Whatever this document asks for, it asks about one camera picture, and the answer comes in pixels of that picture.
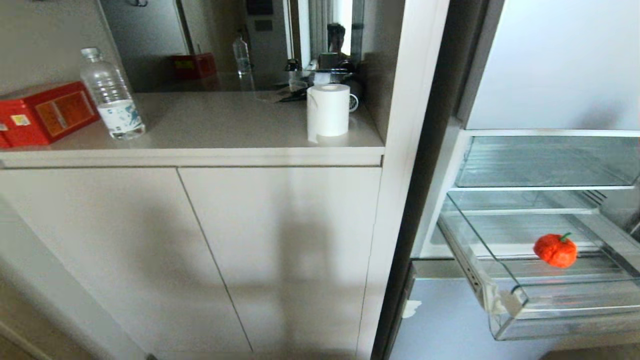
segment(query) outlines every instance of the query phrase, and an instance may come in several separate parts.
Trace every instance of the plastic water bottle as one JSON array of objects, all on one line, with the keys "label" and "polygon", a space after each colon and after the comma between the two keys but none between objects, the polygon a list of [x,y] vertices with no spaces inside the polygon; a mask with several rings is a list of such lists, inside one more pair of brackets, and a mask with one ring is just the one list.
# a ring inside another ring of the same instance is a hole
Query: plastic water bottle
[{"label": "plastic water bottle", "polygon": [[111,137],[129,140],[144,134],[145,125],[118,68],[104,61],[100,49],[96,47],[87,47],[81,52],[87,64],[80,72],[80,77],[91,93]]},{"label": "plastic water bottle", "polygon": [[238,65],[238,75],[245,75],[251,72],[251,62],[249,61],[249,47],[242,39],[242,33],[238,31],[238,37],[234,41],[234,55]]}]

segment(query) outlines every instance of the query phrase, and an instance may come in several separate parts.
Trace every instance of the bottle label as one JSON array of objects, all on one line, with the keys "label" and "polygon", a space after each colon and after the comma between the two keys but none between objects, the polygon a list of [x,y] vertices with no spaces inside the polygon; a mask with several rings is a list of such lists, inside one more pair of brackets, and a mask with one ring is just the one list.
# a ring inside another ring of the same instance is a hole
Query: bottle label
[{"label": "bottle label", "polygon": [[102,104],[98,106],[98,112],[111,133],[126,133],[142,123],[133,100],[118,100]]}]

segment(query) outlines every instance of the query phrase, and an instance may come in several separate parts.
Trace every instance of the open refrigerator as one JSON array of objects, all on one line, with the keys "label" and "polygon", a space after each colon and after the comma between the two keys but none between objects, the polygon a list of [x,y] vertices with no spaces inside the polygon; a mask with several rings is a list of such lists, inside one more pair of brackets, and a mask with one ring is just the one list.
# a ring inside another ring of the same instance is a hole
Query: open refrigerator
[{"label": "open refrigerator", "polygon": [[[438,76],[458,85],[431,90],[405,267],[455,259],[495,340],[639,330],[640,2],[453,0]],[[571,233],[573,266],[535,255],[550,233]]]}]

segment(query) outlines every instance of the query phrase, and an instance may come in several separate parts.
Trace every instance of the pumpkin stem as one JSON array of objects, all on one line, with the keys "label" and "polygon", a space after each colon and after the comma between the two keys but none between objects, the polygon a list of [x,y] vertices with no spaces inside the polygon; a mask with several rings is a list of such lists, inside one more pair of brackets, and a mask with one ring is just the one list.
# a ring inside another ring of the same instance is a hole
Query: pumpkin stem
[{"label": "pumpkin stem", "polygon": [[562,237],[560,238],[560,241],[563,242],[563,243],[566,243],[565,239],[569,235],[571,235],[571,233],[566,233],[566,234],[562,235]]}]

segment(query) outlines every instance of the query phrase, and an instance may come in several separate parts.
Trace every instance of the bottle cap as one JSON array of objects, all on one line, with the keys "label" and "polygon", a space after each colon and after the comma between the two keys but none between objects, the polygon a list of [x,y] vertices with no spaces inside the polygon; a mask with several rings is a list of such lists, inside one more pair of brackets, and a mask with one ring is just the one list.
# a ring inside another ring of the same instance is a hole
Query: bottle cap
[{"label": "bottle cap", "polygon": [[88,59],[97,58],[98,56],[100,56],[100,49],[98,49],[97,47],[85,47],[84,49],[80,50],[80,52],[85,58]]}]

